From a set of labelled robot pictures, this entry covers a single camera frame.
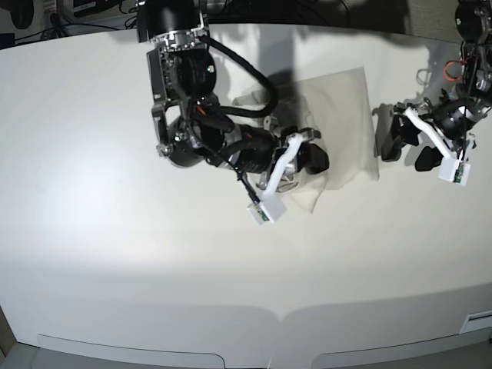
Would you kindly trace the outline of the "black round object top-left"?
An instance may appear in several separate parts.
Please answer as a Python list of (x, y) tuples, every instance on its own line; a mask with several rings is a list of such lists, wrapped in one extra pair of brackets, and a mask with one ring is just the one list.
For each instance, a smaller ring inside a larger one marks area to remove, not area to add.
[(17, 29), (27, 29), (34, 18), (33, 0), (14, 0), (9, 2), (9, 9), (12, 22)]

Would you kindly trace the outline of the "light grey T-shirt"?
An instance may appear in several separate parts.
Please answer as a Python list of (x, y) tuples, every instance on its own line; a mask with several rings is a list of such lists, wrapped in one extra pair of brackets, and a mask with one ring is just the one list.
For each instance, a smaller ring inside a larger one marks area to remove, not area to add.
[(330, 167), (310, 175), (303, 170), (281, 195), (303, 210), (314, 211), (325, 191), (337, 191), (356, 178), (379, 179), (375, 132), (362, 67), (295, 81), (289, 71), (270, 75), (279, 102), (272, 116), (278, 128), (314, 128), (316, 145), (325, 150)]

